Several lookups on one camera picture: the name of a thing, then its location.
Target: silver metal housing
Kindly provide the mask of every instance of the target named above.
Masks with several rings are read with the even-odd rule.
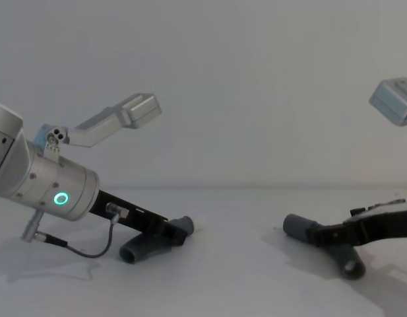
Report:
[[[0,167],[22,127],[21,117],[0,104]]]
[[[0,170],[1,197],[70,221],[89,212],[99,192],[95,172],[65,157],[59,157],[58,162],[49,160],[29,141],[23,149],[27,153],[14,147],[9,153],[12,159]],[[15,172],[15,161],[27,164]],[[57,204],[54,199],[58,194],[67,195],[68,201]]]
[[[138,129],[161,114],[153,94],[134,94],[113,107],[104,109],[74,129],[62,127],[67,137],[63,142],[79,147],[92,147],[123,127]]]
[[[382,81],[370,104],[397,126],[407,125],[407,78]]]

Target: cable connector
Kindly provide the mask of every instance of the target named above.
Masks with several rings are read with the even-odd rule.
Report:
[[[60,246],[62,248],[66,248],[69,245],[69,243],[65,240],[40,231],[34,235],[34,239],[40,242],[52,244],[54,246]]]
[[[107,213],[112,215],[119,215],[119,218],[126,219],[129,215],[129,210],[123,207],[120,207],[114,203],[107,203],[105,210]]]
[[[117,213],[113,218],[111,219],[111,224],[114,225],[119,221],[120,215]]]

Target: black cable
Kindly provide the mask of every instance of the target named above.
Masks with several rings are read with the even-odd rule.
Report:
[[[100,258],[101,256],[103,256],[106,252],[108,252],[108,250],[111,248],[111,243],[112,243],[112,232],[113,232],[113,226],[115,223],[111,223],[110,226],[110,233],[108,235],[108,243],[106,244],[106,247],[104,248],[104,250],[102,252],[100,252],[99,254],[85,254],[81,251],[78,251],[76,249],[74,249],[71,246],[66,246],[65,248],[70,250],[71,252],[74,252],[75,254],[82,256],[84,258],[88,258],[88,259],[96,259],[96,258]]]

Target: white wall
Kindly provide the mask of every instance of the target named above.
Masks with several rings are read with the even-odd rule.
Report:
[[[29,137],[157,94],[145,128],[64,149],[105,184],[407,184],[407,128],[368,104],[397,76],[403,0],[0,0],[0,102]]]

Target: silver cylindrical actuator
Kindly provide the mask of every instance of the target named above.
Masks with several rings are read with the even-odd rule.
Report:
[[[21,117],[0,104],[1,197],[75,221],[89,212],[98,193],[95,172],[65,157],[46,158],[24,137]]]
[[[49,160],[29,141],[26,148],[28,168],[17,184],[5,188],[5,181],[0,182],[0,196],[70,221],[89,212],[99,192],[97,173],[65,157],[59,157],[58,162]],[[3,166],[1,171],[0,179],[13,174],[11,166]]]

